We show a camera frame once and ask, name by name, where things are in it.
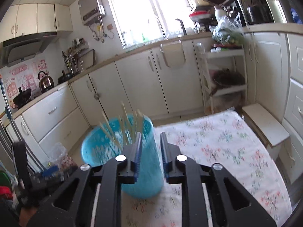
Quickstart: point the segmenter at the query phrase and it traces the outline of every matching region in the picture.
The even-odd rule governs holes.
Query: white cabinet door
[[[73,31],[71,14],[68,6],[55,4],[57,31]]]
[[[248,104],[254,104],[256,102],[257,70],[252,34],[245,34],[244,51],[247,71],[247,101]]]
[[[114,62],[91,72],[89,76],[109,119],[122,115],[121,101],[124,103],[126,112],[132,112]]]
[[[289,86],[286,35],[255,33],[257,102],[282,121]]]
[[[303,84],[303,36],[287,34],[290,52],[291,78]]]
[[[37,33],[37,3],[19,5],[16,37]]]
[[[118,60],[116,66],[133,110],[149,117],[168,113],[150,50]]]
[[[54,4],[38,4],[37,29],[38,33],[57,31]]]
[[[94,98],[96,94],[94,87],[88,75],[71,83],[72,90],[82,110],[84,116],[91,126],[96,126],[99,122],[104,122],[102,116],[103,108],[98,98]]]
[[[45,166],[47,167],[48,162],[49,162],[49,158],[48,156],[44,153],[44,151],[40,148],[40,146],[38,145],[38,143],[36,142],[36,140],[34,139],[33,135],[31,134],[30,130],[28,129],[24,119],[22,118],[22,116],[20,115],[19,117],[17,117],[15,119],[15,123],[23,137],[23,139],[25,140],[26,144],[28,145],[28,147],[31,149],[31,151],[34,153],[34,155],[37,157],[37,159]],[[9,134],[11,140],[13,142],[18,142],[18,138],[11,126],[11,124],[9,124],[6,127],[6,131]],[[27,155],[28,158],[28,162],[29,164],[36,170],[38,171],[39,169],[34,166],[33,160]]]
[[[0,22],[0,42],[15,37],[15,25],[19,5],[10,6]]]
[[[203,106],[199,69],[192,41],[182,42],[182,45],[186,61],[177,68],[170,68],[165,64],[159,47],[151,50],[169,113]]]

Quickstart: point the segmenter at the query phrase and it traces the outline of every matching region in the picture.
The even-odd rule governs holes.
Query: drawer
[[[77,108],[68,86],[45,97],[27,109],[23,118],[37,142]]]
[[[37,159],[47,168],[48,166],[48,162],[49,162],[49,158],[48,156],[44,153],[44,151],[41,149],[41,147],[38,145],[38,143],[36,142],[36,140],[34,139],[33,135],[31,134],[31,132],[29,131],[28,127],[26,126],[22,116],[20,115],[19,117],[17,117],[15,119],[15,123],[17,125],[17,128],[19,129],[22,137],[24,138],[26,144],[28,145],[28,147],[31,149],[31,151],[35,154],[35,156],[37,157]],[[13,142],[18,142],[18,138],[11,126],[11,124],[9,124],[6,127],[6,131],[10,137],[10,139]],[[28,158],[28,163],[31,165],[31,167],[35,170],[35,171],[39,171],[38,167],[35,166],[33,160],[27,156]]]
[[[64,118],[40,142],[39,145],[49,156],[52,146],[61,142],[67,151],[79,140],[88,129],[88,124],[79,108]]]
[[[303,36],[288,34],[291,77],[303,84]]]
[[[285,118],[303,138],[303,85],[293,79],[290,80]]]
[[[290,183],[293,183],[303,173],[303,139],[285,119],[282,120],[282,125],[289,132],[290,139],[284,142],[279,157]]]

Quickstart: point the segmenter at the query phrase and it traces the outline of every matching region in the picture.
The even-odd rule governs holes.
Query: red object
[[[6,186],[0,186],[0,196],[4,197],[7,200],[13,199],[13,194],[9,187]]]

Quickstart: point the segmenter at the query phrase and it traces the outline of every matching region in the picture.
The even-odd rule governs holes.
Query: plastic bag
[[[212,33],[212,38],[223,45],[242,45],[244,43],[244,37],[241,29],[242,25],[239,23],[238,18],[229,19],[227,16],[223,16],[220,17],[218,25]]]
[[[68,169],[71,166],[76,166],[76,163],[67,154],[66,148],[60,142],[57,142],[53,146],[52,150],[49,152],[48,155],[51,165],[57,165],[59,171],[64,171],[65,169]]]

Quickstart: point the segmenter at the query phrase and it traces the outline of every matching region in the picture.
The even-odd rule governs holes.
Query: utensil rack
[[[244,69],[244,78],[245,78],[245,84],[238,85],[238,86],[232,86],[229,88],[218,89],[215,94],[209,96],[212,114],[214,114],[214,97],[245,91],[245,101],[246,101],[247,100],[247,72],[246,72],[246,61],[245,61],[244,49],[242,48],[242,49],[238,49],[238,50],[226,50],[226,51],[211,53],[211,52],[205,52],[204,46],[201,43],[198,43],[196,45],[196,48],[198,50],[198,58],[200,60],[200,65],[202,66],[202,72],[206,79],[206,84],[205,84],[204,80],[201,80],[201,84],[202,84],[202,88],[203,88],[204,108],[206,108],[205,91],[208,93],[208,95],[210,95],[210,93],[212,92],[212,88],[214,86],[212,77],[210,76],[210,73],[209,73],[209,59],[232,57],[233,67],[234,67],[234,70],[236,70],[235,57],[241,56],[243,58],[243,64],[244,64],[243,69]]]

